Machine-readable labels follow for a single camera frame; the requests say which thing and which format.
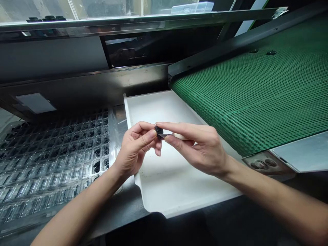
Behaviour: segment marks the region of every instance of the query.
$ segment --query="white label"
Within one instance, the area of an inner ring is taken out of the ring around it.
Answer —
[[[56,110],[40,93],[17,96],[16,99],[37,114]]]

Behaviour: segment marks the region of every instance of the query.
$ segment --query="white tray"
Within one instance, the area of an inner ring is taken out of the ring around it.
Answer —
[[[124,104],[130,128],[138,121],[156,123],[204,121],[173,91],[126,97]],[[241,156],[223,140],[229,155]],[[194,211],[241,195],[231,185],[192,167],[173,147],[163,141],[162,156],[147,152],[135,183],[141,189],[143,206],[148,212],[160,212],[166,218]]]

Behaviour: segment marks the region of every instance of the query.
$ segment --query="green conveyor belt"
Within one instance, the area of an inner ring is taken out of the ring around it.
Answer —
[[[171,83],[242,157],[328,130],[328,17]],[[276,55],[267,55],[275,50]]]

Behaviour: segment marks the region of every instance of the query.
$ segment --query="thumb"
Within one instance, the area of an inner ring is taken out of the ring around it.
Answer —
[[[186,144],[184,141],[174,136],[166,136],[164,140],[169,145],[174,147],[190,164],[193,162],[197,151],[193,149],[190,145]]]
[[[143,147],[146,147],[148,144],[150,144],[156,138],[156,136],[157,132],[155,130],[150,130],[145,135],[142,135],[140,138],[132,142],[132,151],[137,153]]]

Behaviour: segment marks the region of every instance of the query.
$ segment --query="metal tool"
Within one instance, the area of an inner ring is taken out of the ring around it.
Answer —
[[[182,136],[181,134],[178,133],[171,133],[171,134],[161,134],[161,133],[157,133],[157,135],[161,136],[162,138],[165,138],[166,136],[175,136],[181,140],[190,140],[184,136]]]

